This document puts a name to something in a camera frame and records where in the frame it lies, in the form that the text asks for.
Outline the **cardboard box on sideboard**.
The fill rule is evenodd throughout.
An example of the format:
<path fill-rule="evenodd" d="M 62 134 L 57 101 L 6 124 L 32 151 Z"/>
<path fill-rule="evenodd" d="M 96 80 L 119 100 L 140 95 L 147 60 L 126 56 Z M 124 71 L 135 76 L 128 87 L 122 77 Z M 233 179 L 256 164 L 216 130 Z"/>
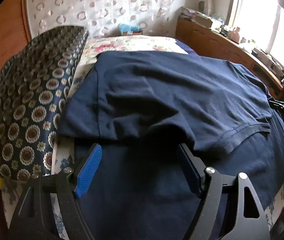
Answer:
<path fill-rule="evenodd" d="M 205 28 L 211 28 L 213 25 L 213 21 L 210 18 L 203 17 L 201 15 L 195 15 L 194 21 Z"/>

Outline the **window with frame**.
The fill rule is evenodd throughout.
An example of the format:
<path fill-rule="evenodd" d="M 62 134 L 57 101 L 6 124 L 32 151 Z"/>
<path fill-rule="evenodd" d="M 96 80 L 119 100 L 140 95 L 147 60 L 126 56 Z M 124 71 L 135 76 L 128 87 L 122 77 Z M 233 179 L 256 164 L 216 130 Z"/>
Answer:
<path fill-rule="evenodd" d="M 284 0 L 233 0 L 232 26 L 284 68 Z"/>

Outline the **pink ceramic figurine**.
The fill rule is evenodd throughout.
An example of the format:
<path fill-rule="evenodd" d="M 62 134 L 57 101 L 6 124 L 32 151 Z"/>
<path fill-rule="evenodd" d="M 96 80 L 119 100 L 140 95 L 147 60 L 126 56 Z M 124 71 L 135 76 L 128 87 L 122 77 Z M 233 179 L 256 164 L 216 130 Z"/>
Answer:
<path fill-rule="evenodd" d="M 239 27 L 235 27 L 231 31 L 230 39 L 237 44 L 240 43 L 240 28 Z"/>

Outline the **wooden sideboard cabinet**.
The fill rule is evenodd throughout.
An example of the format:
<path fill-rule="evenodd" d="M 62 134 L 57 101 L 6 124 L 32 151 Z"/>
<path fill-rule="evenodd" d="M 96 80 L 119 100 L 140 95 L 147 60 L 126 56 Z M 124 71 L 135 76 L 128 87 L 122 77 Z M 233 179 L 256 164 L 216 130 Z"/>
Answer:
<path fill-rule="evenodd" d="M 198 55 L 227 60 L 245 66 L 269 89 L 270 94 L 284 101 L 284 85 L 260 60 L 242 50 L 236 43 L 195 22 L 178 18 L 176 38 Z"/>

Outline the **navy blue printed t-shirt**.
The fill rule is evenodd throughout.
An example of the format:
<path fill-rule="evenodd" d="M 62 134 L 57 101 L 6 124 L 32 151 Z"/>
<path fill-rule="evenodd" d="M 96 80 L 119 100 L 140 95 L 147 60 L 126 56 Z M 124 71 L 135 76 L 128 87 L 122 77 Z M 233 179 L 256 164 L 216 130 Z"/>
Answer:
<path fill-rule="evenodd" d="M 180 144 L 222 174 L 248 174 L 263 207 L 284 182 L 284 122 L 242 65 L 196 54 L 107 51 L 66 104 L 60 135 L 102 160 L 80 199 L 96 239 L 182 239 L 199 206 Z"/>

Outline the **blue tissue box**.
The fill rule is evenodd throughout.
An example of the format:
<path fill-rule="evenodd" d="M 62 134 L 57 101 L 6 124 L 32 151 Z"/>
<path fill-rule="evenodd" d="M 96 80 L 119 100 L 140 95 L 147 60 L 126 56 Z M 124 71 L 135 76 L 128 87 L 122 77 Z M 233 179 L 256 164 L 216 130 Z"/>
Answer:
<path fill-rule="evenodd" d="M 131 35 L 142 35 L 143 30 L 139 26 L 133 26 L 128 24 L 119 24 L 118 30 L 122 36 L 131 36 Z"/>

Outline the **dark circle-patterned pillow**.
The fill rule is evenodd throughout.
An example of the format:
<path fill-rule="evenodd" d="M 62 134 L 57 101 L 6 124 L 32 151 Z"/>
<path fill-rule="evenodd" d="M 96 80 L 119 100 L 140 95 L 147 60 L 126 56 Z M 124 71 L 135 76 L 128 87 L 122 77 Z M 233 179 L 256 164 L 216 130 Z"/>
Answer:
<path fill-rule="evenodd" d="M 34 38 L 0 71 L 0 177 L 49 174 L 60 115 L 88 31 L 60 26 Z"/>

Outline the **blue floral white blanket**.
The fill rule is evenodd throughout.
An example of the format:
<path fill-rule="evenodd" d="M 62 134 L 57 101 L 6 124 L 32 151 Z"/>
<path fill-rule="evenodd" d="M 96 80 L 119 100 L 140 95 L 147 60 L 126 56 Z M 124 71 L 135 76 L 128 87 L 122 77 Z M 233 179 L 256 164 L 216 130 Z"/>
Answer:
<path fill-rule="evenodd" d="M 75 76 L 73 78 L 72 85 L 70 87 L 69 94 L 67 96 L 67 100 L 70 100 L 76 90 L 84 81 L 85 77 L 90 72 L 93 64 L 84 64 L 80 65 L 76 68 Z M 61 171 L 62 168 L 66 167 L 67 164 L 73 164 L 75 157 L 74 151 L 68 150 L 67 147 L 73 146 L 73 143 L 67 139 L 66 142 L 61 142 L 59 144 L 55 144 L 53 148 L 53 174 Z M 15 211 L 16 205 L 18 203 L 19 197 L 22 194 L 24 184 L 10 180 L 5 183 L 5 187 L 3 188 L 2 193 L 2 202 L 3 202 L 3 210 L 5 214 L 5 220 L 7 226 L 11 225 L 13 213 Z M 57 228 L 59 237 L 62 239 L 68 239 L 65 226 L 62 222 L 62 215 L 60 214 L 60 208 L 57 203 L 57 196 L 52 195 L 52 203 L 53 203 L 53 214 L 57 218 Z"/>

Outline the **floral bed quilt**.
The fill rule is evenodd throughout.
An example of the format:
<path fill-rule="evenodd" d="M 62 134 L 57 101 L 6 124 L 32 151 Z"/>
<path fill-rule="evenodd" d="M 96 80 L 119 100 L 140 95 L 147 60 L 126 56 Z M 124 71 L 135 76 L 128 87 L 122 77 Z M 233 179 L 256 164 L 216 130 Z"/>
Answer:
<path fill-rule="evenodd" d="M 86 41 L 79 64 L 94 64 L 97 56 L 105 51 L 168 51 L 189 54 L 194 51 L 186 44 L 162 36 L 118 36 Z"/>

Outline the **circle-patterned sheer curtain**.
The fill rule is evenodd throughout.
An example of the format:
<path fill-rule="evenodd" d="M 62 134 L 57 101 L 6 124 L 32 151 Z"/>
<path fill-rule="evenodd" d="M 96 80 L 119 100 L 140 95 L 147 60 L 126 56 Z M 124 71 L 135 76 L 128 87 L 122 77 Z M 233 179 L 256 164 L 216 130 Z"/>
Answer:
<path fill-rule="evenodd" d="M 62 25 L 83 26 L 92 38 L 116 36 L 118 26 L 170 36 L 175 0 L 26 0 L 31 37 Z"/>

